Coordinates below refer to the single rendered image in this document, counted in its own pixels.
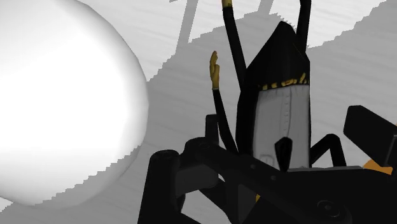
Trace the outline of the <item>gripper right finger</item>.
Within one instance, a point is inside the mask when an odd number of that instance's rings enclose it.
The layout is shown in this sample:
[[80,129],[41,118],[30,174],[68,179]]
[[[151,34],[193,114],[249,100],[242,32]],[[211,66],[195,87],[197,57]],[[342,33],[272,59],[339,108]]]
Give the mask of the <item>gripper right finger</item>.
[[[397,125],[362,105],[349,106],[343,134],[381,167],[397,167]],[[342,143],[336,134],[327,134],[310,149],[310,165],[327,151],[335,167],[347,165]]]

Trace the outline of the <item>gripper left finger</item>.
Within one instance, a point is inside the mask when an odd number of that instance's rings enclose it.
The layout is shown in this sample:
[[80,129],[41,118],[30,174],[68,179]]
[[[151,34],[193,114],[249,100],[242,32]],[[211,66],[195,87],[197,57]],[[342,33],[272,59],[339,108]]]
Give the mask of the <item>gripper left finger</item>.
[[207,115],[205,135],[189,140],[182,154],[154,153],[148,165],[137,224],[201,224],[183,214],[186,194],[199,191],[219,207],[231,224],[279,224],[279,210],[243,185],[219,174],[195,156],[219,146],[218,117]]

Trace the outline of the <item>black white figure yellow hands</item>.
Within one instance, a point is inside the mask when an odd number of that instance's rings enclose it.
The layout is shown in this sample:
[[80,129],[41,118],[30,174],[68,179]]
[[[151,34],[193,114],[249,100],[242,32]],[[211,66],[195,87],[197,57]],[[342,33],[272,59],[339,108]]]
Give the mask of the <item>black white figure yellow hands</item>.
[[220,0],[240,88],[235,134],[230,132],[219,90],[218,55],[209,76],[221,140],[226,150],[252,156],[276,169],[310,167],[310,61],[306,54],[311,0],[299,0],[298,24],[280,21],[247,65],[232,0]]

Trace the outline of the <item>large white round ball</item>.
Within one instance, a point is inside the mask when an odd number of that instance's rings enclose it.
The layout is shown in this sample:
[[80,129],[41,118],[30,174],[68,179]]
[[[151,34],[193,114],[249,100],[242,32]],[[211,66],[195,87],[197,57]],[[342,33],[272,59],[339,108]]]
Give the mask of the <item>large white round ball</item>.
[[143,143],[146,77],[79,0],[0,0],[0,198],[60,209],[117,180]]

